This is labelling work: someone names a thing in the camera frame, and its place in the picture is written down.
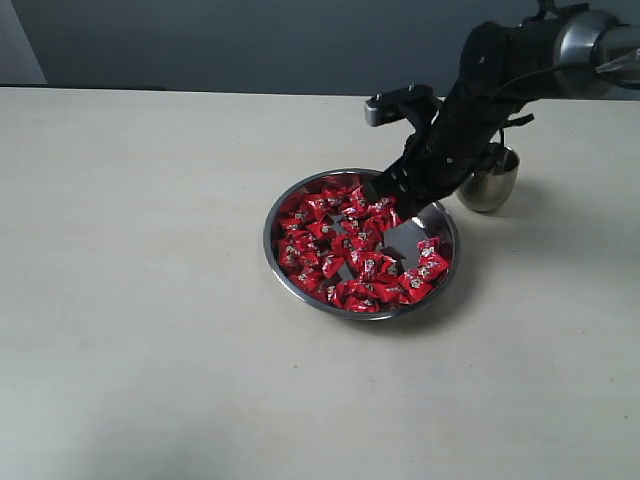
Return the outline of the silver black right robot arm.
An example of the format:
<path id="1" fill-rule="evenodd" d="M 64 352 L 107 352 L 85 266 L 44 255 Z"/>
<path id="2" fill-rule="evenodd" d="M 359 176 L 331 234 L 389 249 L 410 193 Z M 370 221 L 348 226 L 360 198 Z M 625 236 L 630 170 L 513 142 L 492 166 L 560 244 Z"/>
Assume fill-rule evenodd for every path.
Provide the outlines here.
<path id="1" fill-rule="evenodd" d="M 521 110 L 547 99 L 600 99 L 639 87 L 639 29 L 587 3 L 542 1 L 515 27 L 484 22 L 468 35 L 458 77 L 444 99 L 427 85 L 377 94 L 365 103 L 372 127 L 408 121 L 401 156 L 365 182 L 368 204 L 394 198 L 402 219 L 498 166 L 494 137 L 532 121 Z"/>

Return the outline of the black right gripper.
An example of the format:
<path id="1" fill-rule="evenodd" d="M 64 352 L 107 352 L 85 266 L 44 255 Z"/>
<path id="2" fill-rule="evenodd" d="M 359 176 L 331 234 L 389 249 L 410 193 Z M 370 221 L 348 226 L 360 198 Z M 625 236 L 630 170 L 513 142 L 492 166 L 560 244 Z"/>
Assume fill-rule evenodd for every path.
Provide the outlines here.
<path id="1" fill-rule="evenodd" d="M 431 202 L 452 194 L 480 167 L 492 138 L 501 130 L 533 121 L 521 116 L 524 103 L 456 84 L 425 132 L 416 132 L 401 159 L 384 172 L 367 173 L 361 192 L 368 204 L 393 197 L 391 228 L 426 228 Z"/>

